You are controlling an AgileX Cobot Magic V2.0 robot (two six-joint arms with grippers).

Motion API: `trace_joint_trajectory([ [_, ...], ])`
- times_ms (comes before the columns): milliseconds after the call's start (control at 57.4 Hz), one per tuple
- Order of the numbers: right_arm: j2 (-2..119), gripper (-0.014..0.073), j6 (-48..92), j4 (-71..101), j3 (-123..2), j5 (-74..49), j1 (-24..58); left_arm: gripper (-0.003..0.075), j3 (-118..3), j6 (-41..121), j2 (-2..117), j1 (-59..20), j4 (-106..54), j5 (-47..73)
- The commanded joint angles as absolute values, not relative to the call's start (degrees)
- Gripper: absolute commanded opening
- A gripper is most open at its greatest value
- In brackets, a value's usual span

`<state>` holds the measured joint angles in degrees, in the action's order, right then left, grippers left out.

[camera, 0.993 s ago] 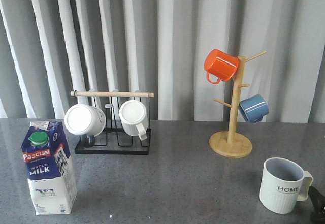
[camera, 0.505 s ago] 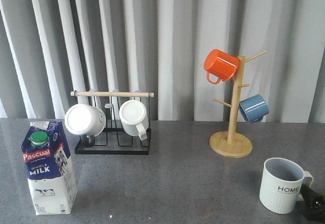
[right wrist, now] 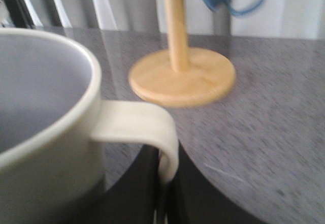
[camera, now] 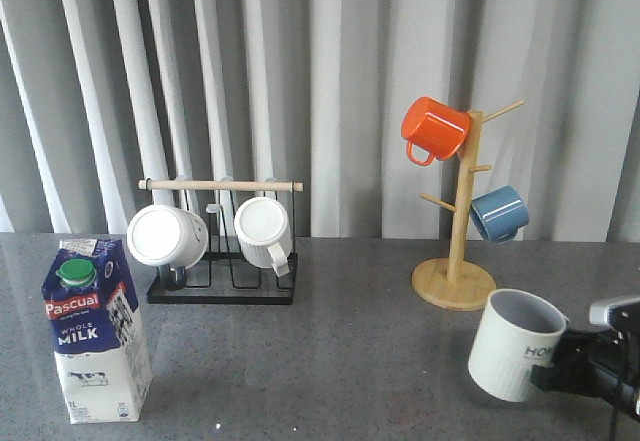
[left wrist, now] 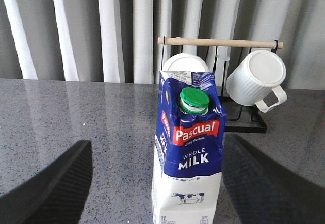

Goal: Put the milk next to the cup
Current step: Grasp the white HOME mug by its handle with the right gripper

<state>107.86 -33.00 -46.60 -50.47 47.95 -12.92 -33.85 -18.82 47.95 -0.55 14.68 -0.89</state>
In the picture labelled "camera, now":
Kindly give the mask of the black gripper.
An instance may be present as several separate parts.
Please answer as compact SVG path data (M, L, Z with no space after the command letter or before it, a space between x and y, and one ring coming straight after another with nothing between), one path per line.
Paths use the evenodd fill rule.
M570 329L561 336L551 365L535 365L530 380L542 391L602 399L639 419L639 341L631 335Z

